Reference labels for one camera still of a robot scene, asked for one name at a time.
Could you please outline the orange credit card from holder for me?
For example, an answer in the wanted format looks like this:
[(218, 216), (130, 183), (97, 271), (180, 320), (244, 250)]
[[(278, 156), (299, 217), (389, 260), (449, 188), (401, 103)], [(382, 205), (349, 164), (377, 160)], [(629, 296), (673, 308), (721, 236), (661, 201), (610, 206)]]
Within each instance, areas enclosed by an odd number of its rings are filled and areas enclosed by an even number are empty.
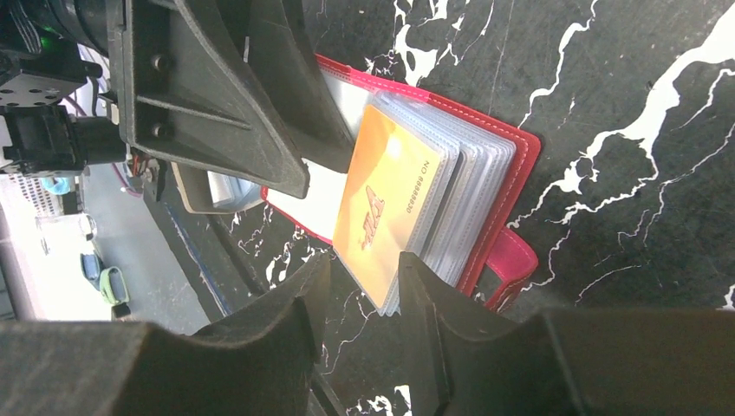
[(378, 106), (367, 106), (332, 243), (376, 309), (389, 307), (399, 254), (417, 229), (443, 158)]

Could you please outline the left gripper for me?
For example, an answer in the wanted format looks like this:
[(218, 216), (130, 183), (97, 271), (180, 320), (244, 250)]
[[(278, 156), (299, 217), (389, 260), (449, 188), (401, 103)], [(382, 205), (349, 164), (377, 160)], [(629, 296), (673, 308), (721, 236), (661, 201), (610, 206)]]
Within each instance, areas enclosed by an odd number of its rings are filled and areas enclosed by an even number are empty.
[[(309, 173), (286, 123), (244, 61), (252, 1), (3, 1), (1, 172), (78, 175), (155, 158), (248, 179), (293, 197)], [(87, 83), (99, 99), (107, 55), (119, 129), (62, 101)]]

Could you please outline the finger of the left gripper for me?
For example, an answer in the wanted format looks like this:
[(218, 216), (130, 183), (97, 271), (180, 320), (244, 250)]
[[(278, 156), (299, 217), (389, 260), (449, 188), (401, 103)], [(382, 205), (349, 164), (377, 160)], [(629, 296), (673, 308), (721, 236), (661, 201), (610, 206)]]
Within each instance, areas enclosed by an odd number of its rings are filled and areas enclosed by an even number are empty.
[(299, 0), (219, 1), (224, 26), (301, 157), (348, 170), (353, 136), (322, 75)]

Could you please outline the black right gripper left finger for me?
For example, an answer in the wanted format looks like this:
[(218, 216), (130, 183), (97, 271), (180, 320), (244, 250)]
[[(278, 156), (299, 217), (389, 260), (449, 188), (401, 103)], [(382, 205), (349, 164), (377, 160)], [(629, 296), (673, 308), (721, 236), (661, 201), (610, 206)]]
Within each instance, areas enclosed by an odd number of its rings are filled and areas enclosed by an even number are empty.
[(149, 322), (3, 322), (4, 415), (304, 415), (330, 259), (193, 335)]

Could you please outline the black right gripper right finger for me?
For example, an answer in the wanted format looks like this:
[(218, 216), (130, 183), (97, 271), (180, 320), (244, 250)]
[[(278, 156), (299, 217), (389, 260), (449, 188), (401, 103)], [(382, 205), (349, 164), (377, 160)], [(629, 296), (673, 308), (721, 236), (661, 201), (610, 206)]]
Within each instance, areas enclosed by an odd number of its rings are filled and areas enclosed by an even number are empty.
[(734, 315), (546, 309), (517, 323), (400, 254), (416, 415), (731, 415)]

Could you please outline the red leather card holder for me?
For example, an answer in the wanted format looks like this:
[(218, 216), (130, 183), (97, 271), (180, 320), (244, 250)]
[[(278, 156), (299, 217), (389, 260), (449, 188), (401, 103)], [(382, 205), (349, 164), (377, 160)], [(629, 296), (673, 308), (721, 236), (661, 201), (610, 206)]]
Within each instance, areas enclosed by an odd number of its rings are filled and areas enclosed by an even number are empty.
[[(440, 279), (465, 295), (472, 293), (483, 268), (491, 268), (501, 285), (489, 306), (502, 306), (537, 266), (537, 256), (508, 229), (506, 220), (537, 161), (540, 140), (424, 89), (363, 73), (326, 57), (318, 62), (352, 129), (354, 146), (367, 106), (376, 105), (444, 157), (421, 208), (417, 229), (403, 251), (416, 254)], [(268, 188), (262, 197), (298, 228), (334, 249), (332, 237), (348, 171), (334, 172), (312, 161), (308, 169), (305, 197)], [(380, 315), (393, 315), (400, 309), (397, 274), (398, 269), (388, 309), (376, 309)]]

